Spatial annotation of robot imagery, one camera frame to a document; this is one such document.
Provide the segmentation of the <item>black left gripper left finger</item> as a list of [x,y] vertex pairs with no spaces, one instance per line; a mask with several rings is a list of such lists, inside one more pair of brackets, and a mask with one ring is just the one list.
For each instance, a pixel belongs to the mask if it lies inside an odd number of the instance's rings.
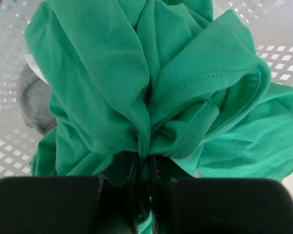
[[124,153],[94,176],[0,179],[0,234],[135,234],[139,156]]

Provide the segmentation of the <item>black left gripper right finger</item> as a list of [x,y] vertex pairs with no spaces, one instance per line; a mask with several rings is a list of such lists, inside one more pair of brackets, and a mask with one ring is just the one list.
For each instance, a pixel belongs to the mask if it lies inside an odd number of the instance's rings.
[[293,234],[293,201],[271,179],[193,178],[150,158],[156,234]]

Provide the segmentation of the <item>grey tank top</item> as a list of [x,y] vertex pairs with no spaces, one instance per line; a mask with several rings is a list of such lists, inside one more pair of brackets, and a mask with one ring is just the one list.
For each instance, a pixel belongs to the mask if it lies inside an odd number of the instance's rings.
[[57,125],[49,110],[50,86],[25,65],[18,79],[17,99],[27,127],[45,136]]

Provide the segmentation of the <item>green tank top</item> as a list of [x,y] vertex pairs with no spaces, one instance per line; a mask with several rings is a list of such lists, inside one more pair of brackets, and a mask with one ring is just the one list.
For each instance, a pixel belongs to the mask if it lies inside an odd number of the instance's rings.
[[45,0],[25,32],[57,125],[33,176],[98,176],[139,156],[137,234],[154,234],[150,158],[193,178],[293,171],[293,87],[272,82],[250,31],[210,0]]

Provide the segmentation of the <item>white tank top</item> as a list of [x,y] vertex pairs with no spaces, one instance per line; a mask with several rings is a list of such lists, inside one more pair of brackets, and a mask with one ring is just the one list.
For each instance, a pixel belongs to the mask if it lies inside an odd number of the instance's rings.
[[34,60],[33,56],[31,54],[24,54],[24,58],[30,67],[30,69],[37,75],[44,83],[47,85],[49,84],[47,80],[45,79],[44,75],[42,74],[39,66],[37,65],[36,61]]

